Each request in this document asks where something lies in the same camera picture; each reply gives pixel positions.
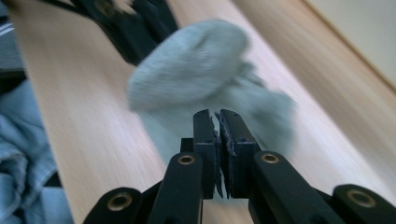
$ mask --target bolt hole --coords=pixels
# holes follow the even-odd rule
[[[178,162],[183,165],[189,165],[195,162],[195,158],[193,156],[181,156],[178,158]]]
[[[276,155],[267,153],[262,155],[262,161],[265,161],[267,163],[277,163],[279,162],[279,158]]]
[[[376,206],[375,199],[372,196],[360,190],[350,189],[346,193],[346,195],[350,201],[354,202],[355,204],[361,207],[372,208]]]
[[[132,196],[127,192],[122,192],[114,195],[107,203],[107,208],[110,211],[117,212],[128,207],[132,203]]]

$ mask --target gray sock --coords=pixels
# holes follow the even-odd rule
[[[192,137],[192,116],[203,109],[235,111],[262,149],[288,149],[291,99],[264,88],[253,65],[243,61],[247,43],[244,32],[226,21],[198,22],[174,33],[136,68],[128,83],[130,108],[165,162],[179,152],[182,137]]]

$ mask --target wooden surface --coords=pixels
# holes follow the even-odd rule
[[[162,179],[165,164],[127,107],[134,69],[100,29],[37,1],[8,2],[76,223],[105,192]],[[182,26],[220,18],[247,31],[258,75],[296,102],[286,157],[312,186],[354,183],[396,203],[395,96],[302,2],[236,1],[266,41],[230,0],[169,2]],[[251,219],[246,202],[205,202],[204,223]]]
[[[305,2],[396,90],[396,1]]]

